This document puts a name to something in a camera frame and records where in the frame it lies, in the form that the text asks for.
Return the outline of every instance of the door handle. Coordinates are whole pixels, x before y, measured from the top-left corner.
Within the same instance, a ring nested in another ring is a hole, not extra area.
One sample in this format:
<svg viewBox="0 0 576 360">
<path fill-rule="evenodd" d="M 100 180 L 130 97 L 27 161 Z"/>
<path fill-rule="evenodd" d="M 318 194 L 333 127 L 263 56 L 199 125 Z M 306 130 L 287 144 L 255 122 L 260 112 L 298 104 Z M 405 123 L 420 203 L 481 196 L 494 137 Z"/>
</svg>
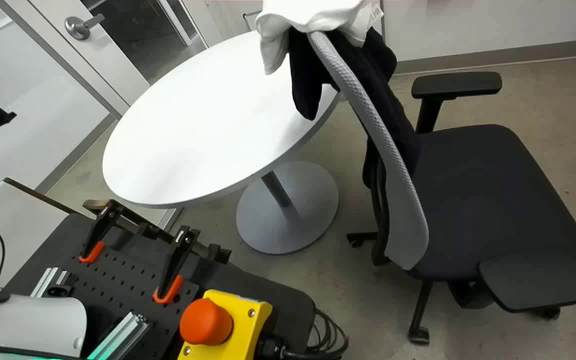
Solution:
<svg viewBox="0 0 576 360">
<path fill-rule="evenodd" d="M 77 40 L 86 40 L 90 37 L 90 28 L 98 25 L 105 19 L 103 14 L 96 14 L 86 21 L 77 16 L 68 16 L 63 25 L 70 36 Z"/>
</svg>

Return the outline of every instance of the red button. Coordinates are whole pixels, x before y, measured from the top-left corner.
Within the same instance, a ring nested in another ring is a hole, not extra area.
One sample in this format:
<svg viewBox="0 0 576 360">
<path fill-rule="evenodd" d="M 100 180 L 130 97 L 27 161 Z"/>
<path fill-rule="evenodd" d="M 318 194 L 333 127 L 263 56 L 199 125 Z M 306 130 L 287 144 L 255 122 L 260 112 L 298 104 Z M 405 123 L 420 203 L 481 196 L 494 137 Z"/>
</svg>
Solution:
<svg viewBox="0 0 576 360">
<path fill-rule="evenodd" d="M 179 319 L 183 341 L 193 345 L 218 346 L 233 330 L 233 317 L 208 298 L 200 298 L 185 308 Z"/>
</svg>

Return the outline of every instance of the chair seat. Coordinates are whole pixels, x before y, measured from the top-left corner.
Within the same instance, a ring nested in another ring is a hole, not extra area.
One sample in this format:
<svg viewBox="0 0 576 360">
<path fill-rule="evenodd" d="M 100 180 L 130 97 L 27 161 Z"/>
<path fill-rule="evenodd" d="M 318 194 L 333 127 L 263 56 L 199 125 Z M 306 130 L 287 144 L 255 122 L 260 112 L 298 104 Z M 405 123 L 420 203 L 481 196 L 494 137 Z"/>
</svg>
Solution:
<svg viewBox="0 0 576 360">
<path fill-rule="evenodd" d="M 421 135 L 413 176 L 429 242 L 413 276 L 475 280 L 482 260 L 576 242 L 576 222 L 519 137 L 500 125 Z"/>
</svg>

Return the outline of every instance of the chair armrest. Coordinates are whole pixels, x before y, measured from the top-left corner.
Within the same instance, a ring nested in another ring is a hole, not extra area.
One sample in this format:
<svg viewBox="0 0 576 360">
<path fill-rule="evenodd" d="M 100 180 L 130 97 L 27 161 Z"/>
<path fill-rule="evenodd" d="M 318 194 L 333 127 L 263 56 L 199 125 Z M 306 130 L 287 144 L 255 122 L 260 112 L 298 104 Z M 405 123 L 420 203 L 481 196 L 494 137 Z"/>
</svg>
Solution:
<svg viewBox="0 0 576 360">
<path fill-rule="evenodd" d="M 411 92 L 415 99 L 454 100 L 461 96 L 496 94 L 501 87 L 501 75 L 494 71 L 453 72 L 418 77 Z"/>
<path fill-rule="evenodd" d="M 416 78 L 412 84 L 412 97 L 422 99 L 416 132 L 423 134 L 435 129 L 445 100 L 496 94 L 501 87 L 501 75 L 494 71 L 439 73 Z"/>
<path fill-rule="evenodd" d="M 478 273 L 507 312 L 576 304 L 576 243 L 484 260 Z"/>
</svg>

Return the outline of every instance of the white towel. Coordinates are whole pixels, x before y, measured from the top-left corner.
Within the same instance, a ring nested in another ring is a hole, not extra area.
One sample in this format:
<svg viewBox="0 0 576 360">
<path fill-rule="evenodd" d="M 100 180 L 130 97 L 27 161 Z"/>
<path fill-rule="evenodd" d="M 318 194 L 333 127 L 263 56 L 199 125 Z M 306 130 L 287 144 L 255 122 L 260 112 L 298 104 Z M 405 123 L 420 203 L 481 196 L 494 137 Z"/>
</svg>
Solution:
<svg viewBox="0 0 576 360">
<path fill-rule="evenodd" d="M 368 29 L 382 16 L 372 0 L 263 0 L 254 23 L 265 73 L 274 73 L 284 62 L 290 27 L 302 33 L 339 29 L 352 45 L 363 46 Z"/>
</svg>

